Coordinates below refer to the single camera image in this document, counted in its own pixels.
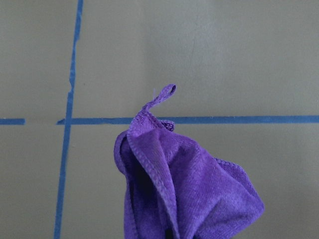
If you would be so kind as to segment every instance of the gray surface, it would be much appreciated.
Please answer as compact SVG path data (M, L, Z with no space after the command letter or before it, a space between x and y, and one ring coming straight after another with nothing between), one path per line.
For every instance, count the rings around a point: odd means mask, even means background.
M53 237L77 1L0 1L0 238ZM319 1L85 1L74 117L317 115ZM122 238L127 125L72 127L61 239ZM243 239L317 238L319 124L177 125L265 202Z

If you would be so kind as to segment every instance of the short blue tape piece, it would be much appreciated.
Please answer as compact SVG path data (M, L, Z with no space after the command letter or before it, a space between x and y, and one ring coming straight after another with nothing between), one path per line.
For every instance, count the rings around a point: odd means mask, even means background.
M71 125L72 125L71 121L72 121L73 97L74 97L74 86L75 86L76 43L80 35L82 9L83 9L83 0L79 0L77 5L73 49L72 49L72 60L71 60L70 78L69 78L71 89L68 93L68 99L66 104L64 137L63 137L61 166L60 166L60 178L59 178L58 196L57 196L56 213L55 213L55 224L54 224L54 237L53 237L54 239L60 239L60 235L61 235L67 154L69 149L70 133L71 133Z
M133 118L73 118L72 124L130 124ZM319 116L158 117L177 124L319 123ZM57 125L65 124L65 119Z
M25 119L0 119L0 125L25 125Z

